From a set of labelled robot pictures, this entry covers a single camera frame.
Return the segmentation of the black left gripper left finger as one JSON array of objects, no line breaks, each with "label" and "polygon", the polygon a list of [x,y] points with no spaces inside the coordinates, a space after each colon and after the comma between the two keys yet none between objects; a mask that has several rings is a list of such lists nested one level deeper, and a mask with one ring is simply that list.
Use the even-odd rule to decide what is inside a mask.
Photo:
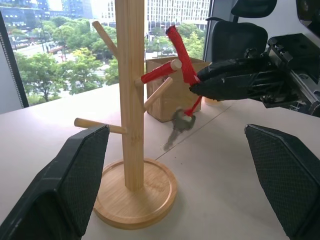
[{"label": "black left gripper left finger", "polygon": [[100,188],[110,134],[98,125],[69,137],[0,225],[0,240],[81,240]]}]

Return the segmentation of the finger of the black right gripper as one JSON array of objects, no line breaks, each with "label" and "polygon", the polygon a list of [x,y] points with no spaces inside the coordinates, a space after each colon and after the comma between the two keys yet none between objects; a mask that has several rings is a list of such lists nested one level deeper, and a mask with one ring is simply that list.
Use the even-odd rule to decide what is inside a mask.
[{"label": "finger of the black right gripper", "polygon": [[216,101],[244,100],[276,102],[291,95],[292,89],[283,74],[254,73],[236,76],[219,75],[191,86],[190,91]]},{"label": "finger of the black right gripper", "polygon": [[250,84],[282,83],[290,80],[290,75],[279,69],[268,56],[213,62],[200,70],[195,79],[196,83],[200,84],[218,77],[241,77],[248,80]]}]

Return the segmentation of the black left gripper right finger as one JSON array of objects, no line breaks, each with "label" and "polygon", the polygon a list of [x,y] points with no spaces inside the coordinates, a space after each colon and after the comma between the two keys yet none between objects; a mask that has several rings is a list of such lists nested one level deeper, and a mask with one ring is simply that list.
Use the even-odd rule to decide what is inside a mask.
[{"label": "black left gripper right finger", "polygon": [[259,183],[290,240],[320,240],[320,159],[296,136],[245,126]]}]

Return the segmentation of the red keychain with keys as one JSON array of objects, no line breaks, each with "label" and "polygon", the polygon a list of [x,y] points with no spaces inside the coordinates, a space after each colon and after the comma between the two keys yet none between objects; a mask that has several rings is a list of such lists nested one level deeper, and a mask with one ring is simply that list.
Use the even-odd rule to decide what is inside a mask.
[{"label": "red keychain with keys", "polygon": [[[170,26],[165,33],[172,42],[177,52],[178,58],[166,62],[163,65],[153,69],[151,72],[148,72],[137,78],[134,81],[134,84],[137,87],[152,82],[161,77],[168,76],[178,70],[181,70],[183,81],[189,86],[192,87],[200,82],[200,79],[198,78],[197,73],[192,66],[192,62],[184,45],[183,39],[178,33],[176,27],[174,25]],[[168,151],[173,146],[173,143],[181,133],[189,131],[194,127],[196,121],[194,111],[201,103],[201,100],[202,97],[199,96],[191,108],[183,109],[180,107],[173,113],[172,132],[168,137],[167,142],[163,146],[163,149],[165,151]]]}]

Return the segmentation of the wooden tree stand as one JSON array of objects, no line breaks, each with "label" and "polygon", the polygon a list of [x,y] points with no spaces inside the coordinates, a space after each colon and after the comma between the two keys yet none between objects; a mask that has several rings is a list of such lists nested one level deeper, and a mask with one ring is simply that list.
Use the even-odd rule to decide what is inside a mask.
[{"label": "wooden tree stand", "polygon": [[174,174],[162,163],[144,156],[144,88],[135,81],[144,73],[145,0],[115,0],[117,41],[95,22],[93,25],[118,61],[123,158],[102,170],[94,204],[106,224],[136,230],[162,220],[177,195]]}]

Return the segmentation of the black office chair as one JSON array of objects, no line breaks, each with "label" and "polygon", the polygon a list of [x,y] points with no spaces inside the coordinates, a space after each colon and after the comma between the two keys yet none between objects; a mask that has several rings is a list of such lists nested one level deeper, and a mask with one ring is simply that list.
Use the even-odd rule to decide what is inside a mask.
[{"label": "black office chair", "polygon": [[277,0],[212,0],[207,21],[204,60],[218,62],[242,59],[248,49],[258,54],[265,51],[268,33],[239,18],[261,19],[275,9]]}]

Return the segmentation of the black rounded object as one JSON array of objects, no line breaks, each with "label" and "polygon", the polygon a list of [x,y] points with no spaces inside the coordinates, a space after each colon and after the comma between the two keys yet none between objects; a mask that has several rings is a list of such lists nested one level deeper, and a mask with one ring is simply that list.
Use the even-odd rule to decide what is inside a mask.
[{"label": "black rounded object", "polygon": [[320,38],[320,0],[295,0],[299,21]]}]

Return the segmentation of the wooden box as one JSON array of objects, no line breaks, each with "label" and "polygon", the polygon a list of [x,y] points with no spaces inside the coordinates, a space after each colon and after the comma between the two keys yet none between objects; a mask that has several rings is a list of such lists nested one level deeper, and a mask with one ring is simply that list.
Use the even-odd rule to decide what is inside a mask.
[{"label": "wooden box", "polygon": [[[151,72],[153,69],[160,67],[162,64],[177,58],[178,57],[164,57],[148,59],[146,60],[146,72]],[[210,62],[192,57],[190,60],[196,72],[199,72],[210,64]],[[198,99],[198,95],[189,90],[190,85],[184,82],[181,69],[170,75],[163,76],[147,83],[146,97],[150,97],[168,77],[173,79],[173,83],[147,110],[148,114],[162,123],[171,121],[172,116],[177,108],[188,110]]]}]

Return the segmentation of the dark window frame post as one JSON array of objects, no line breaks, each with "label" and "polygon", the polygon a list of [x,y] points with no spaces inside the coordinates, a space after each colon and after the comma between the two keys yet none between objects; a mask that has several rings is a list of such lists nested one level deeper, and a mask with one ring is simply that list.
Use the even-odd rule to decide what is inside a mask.
[{"label": "dark window frame post", "polygon": [[0,114],[28,107],[15,54],[0,12]]}]

